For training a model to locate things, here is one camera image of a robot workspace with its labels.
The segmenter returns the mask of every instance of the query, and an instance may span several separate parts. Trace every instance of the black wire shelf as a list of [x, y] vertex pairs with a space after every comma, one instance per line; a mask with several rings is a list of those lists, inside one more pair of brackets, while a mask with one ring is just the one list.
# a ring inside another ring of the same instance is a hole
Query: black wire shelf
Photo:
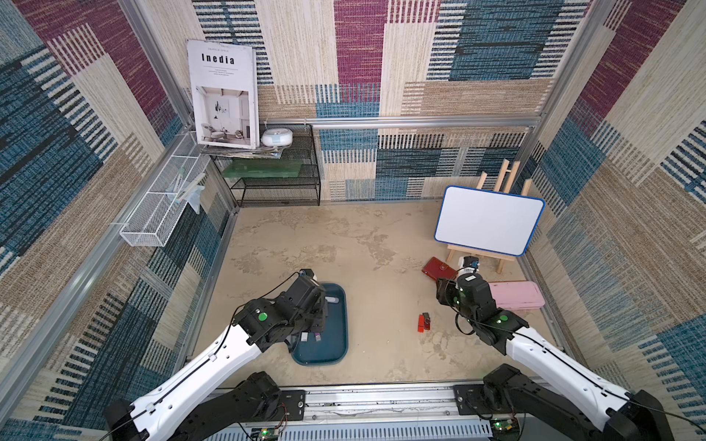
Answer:
[[[240, 207], [288, 207], [321, 204], [321, 176], [316, 159], [313, 130], [308, 124], [268, 124], [267, 128], [288, 128], [292, 131], [292, 145], [282, 151], [281, 159], [300, 161], [297, 177], [240, 178], [229, 184]], [[233, 160], [231, 157], [212, 156], [220, 171]]]

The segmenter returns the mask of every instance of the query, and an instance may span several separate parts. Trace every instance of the mounting plate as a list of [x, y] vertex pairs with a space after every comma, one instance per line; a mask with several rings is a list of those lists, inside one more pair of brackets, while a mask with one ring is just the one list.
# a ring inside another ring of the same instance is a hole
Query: mounting plate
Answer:
[[490, 409], [483, 395], [483, 385], [456, 385], [453, 387], [459, 415], [478, 415], [490, 418], [494, 413], [510, 413], [510, 407]]
[[[301, 421], [304, 419], [304, 406], [306, 406], [306, 392], [303, 389], [283, 390], [280, 395], [280, 403], [284, 404], [289, 412], [287, 420]], [[277, 408], [277, 413], [273, 418], [274, 421], [279, 421], [285, 414], [282, 407]]]

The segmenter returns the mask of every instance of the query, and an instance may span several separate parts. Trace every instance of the magazine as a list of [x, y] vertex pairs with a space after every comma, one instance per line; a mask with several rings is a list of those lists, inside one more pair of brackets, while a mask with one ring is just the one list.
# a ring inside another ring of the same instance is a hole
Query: magazine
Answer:
[[254, 49], [188, 40], [186, 51], [198, 143], [237, 149], [259, 147]]

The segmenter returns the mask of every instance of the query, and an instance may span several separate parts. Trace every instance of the metal wire rack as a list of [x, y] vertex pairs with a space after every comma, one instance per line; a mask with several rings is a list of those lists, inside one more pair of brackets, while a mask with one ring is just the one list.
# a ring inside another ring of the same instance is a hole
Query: metal wire rack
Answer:
[[[240, 207], [281, 207], [293, 205], [319, 205], [321, 203], [321, 176], [316, 159], [313, 130], [308, 124], [268, 124], [266, 128], [288, 128], [294, 139], [282, 151], [281, 159], [295, 159], [302, 166], [299, 175], [292, 178], [240, 178], [225, 181]], [[212, 156], [218, 169], [223, 171], [232, 158]]]
[[165, 246], [188, 205], [185, 200], [177, 201], [177, 195], [205, 170], [208, 161], [208, 156], [201, 156], [196, 132], [190, 132], [120, 230], [125, 242], [131, 246]]

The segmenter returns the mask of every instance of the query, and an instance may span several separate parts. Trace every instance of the red wallet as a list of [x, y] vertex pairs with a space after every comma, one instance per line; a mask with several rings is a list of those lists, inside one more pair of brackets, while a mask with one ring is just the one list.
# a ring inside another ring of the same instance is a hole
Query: red wallet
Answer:
[[450, 280], [456, 278], [456, 270], [437, 258], [431, 258], [421, 271], [431, 277], [435, 282], [440, 278]]

